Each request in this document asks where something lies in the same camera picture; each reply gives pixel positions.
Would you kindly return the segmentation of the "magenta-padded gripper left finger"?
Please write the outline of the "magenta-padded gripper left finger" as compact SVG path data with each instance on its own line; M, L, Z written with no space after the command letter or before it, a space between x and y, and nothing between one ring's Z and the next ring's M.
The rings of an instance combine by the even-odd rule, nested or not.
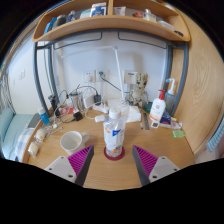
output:
M46 168L46 171L83 186L93 155L94 146L89 145L68 157L59 156Z

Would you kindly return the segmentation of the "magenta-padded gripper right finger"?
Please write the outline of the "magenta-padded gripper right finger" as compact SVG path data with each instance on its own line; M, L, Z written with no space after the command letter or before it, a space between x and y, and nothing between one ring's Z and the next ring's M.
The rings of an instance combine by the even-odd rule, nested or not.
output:
M142 186L153 183L179 170L166 156L157 157L136 145L132 148L132 155Z

